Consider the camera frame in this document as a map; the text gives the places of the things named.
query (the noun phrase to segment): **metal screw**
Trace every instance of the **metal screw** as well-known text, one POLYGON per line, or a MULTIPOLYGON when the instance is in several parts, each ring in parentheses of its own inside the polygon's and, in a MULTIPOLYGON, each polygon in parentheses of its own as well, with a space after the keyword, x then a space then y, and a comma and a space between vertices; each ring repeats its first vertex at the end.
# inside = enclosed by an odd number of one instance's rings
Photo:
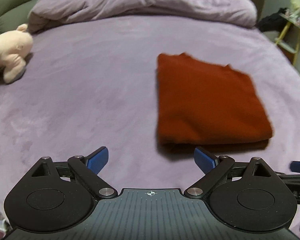
POLYGON ((99 190, 99 193, 103 196, 110 196, 114 193, 114 189, 109 187, 104 187, 101 190, 99 190))
POLYGON ((187 190, 188 194, 192 195, 192 196, 199 196, 203 193, 202 189, 198 188, 198 187, 191 187, 187 190))

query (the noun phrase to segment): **purple bedsheet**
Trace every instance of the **purple bedsheet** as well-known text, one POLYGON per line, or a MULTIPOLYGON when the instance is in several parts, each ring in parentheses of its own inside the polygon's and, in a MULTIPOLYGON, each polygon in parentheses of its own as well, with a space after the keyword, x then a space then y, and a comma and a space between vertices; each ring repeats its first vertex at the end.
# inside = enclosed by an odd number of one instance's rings
MULTIPOLYGON (((274 170, 300 161, 300 76, 258 30, 176 16, 124 16, 65 25, 34 37, 21 80, 0 84, 0 210, 42 156, 66 161, 107 146, 99 174, 120 191, 181 188, 202 177, 192 155, 157 146, 156 57, 187 52, 248 73, 274 127, 262 157, 274 170)), ((298 231, 300 209, 292 224, 298 231)))

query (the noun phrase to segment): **stuffed toy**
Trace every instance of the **stuffed toy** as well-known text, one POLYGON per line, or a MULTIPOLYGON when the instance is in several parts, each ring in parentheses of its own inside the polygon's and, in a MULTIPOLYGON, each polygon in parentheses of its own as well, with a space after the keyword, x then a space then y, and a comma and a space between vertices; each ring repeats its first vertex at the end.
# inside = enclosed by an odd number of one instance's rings
POLYGON ((0 68, 3 80, 10 84, 18 80, 26 70, 24 58, 32 49, 32 36, 26 32, 27 24, 18 26, 15 31, 0 34, 0 68))

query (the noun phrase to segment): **yellow shelf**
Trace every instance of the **yellow shelf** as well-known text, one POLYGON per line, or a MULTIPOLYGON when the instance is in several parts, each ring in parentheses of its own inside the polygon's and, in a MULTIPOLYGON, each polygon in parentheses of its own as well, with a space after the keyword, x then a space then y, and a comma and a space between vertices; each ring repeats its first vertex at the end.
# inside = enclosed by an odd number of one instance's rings
POLYGON ((292 54, 296 54, 296 50, 292 48, 290 45, 288 45, 287 43, 285 43, 284 41, 279 41, 278 45, 280 45, 280 47, 284 48, 286 51, 292 54))
POLYGON ((294 18, 290 18, 290 17, 286 17, 283 13, 280 14, 280 16, 282 18, 285 18, 287 21, 291 22, 293 25, 295 25, 295 27, 299 28, 300 29, 300 25, 298 25, 296 23, 296 20, 294 18))

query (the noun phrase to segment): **red cloth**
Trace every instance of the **red cloth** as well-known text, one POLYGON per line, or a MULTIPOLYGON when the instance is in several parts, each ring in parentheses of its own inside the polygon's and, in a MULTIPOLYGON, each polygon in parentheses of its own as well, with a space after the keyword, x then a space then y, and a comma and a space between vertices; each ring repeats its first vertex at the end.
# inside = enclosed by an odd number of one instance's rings
POLYGON ((161 144, 247 150, 249 143, 251 149, 265 148, 273 135, 250 77, 229 65, 209 64, 185 53, 160 54, 157 79, 161 144))

